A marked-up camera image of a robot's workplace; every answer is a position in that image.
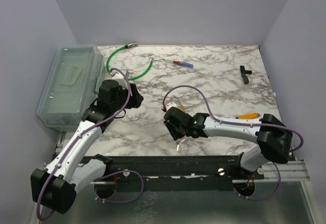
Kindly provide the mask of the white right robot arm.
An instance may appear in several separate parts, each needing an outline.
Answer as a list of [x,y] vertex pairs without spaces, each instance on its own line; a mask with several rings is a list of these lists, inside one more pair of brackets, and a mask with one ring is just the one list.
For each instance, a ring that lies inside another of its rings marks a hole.
[[164,125],[173,140],[184,136],[228,137],[255,143],[249,151],[241,153],[234,167],[235,175],[246,179],[257,168],[268,163],[286,164],[288,162],[293,133],[271,114],[261,119],[214,118],[206,113],[197,113],[193,117],[184,111],[171,107],[164,115]]

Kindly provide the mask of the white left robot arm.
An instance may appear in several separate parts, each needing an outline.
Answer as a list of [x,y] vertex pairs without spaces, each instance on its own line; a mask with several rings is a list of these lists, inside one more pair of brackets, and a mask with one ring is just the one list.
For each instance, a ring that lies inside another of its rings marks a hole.
[[64,214],[77,193],[92,181],[115,178],[109,157],[97,154],[83,166],[79,164],[116,116],[127,109],[139,108],[143,100],[134,83],[122,85],[114,79],[102,82],[97,98],[85,110],[67,145],[44,169],[33,171],[31,189],[37,208],[43,206]]

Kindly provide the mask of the green cable lock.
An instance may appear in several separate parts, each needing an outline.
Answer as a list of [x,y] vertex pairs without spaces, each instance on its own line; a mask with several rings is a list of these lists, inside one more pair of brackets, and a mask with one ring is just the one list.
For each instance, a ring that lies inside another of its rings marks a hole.
[[[107,61],[106,61],[105,67],[106,67],[107,72],[110,73],[110,61],[111,61],[111,59],[113,58],[113,56],[114,56],[115,54],[117,54],[118,52],[123,51],[123,50],[125,50],[125,49],[130,49],[130,48],[132,48],[132,47],[136,47],[137,45],[138,45],[137,43],[130,43],[130,44],[126,44],[126,45],[124,45],[124,46],[118,48],[117,50],[115,50],[115,51],[114,51],[114,52],[113,52],[113,53],[108,57],[108,59],[107,59]],[[138,76],[136,76],[136,77],[131,77],[131,78],[129,78],[128,80],[129,80],[129,81],[134,81],[134,80],[137,80],[137,79],[142,78],[143,76],[145,76],[145,75],[150,71],[150,69],[152,68],[152,65],[153,65],[153,59],[151,59],[151,61],[150,61],[150,63],[149,63],[149,66],[147,67],[147,69],[146,69],[143,73],[141,73],[140,75],[138,75]]]

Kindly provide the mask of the brass padlock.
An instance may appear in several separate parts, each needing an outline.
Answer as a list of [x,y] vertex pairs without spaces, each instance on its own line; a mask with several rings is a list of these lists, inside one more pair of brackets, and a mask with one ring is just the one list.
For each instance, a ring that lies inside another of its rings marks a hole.
[[177,107],[179,110],[185,112],[184,106],[182,105],[180,99],[179,99],[177,96],[173,96],[173,98],[175,99],[176,107]]

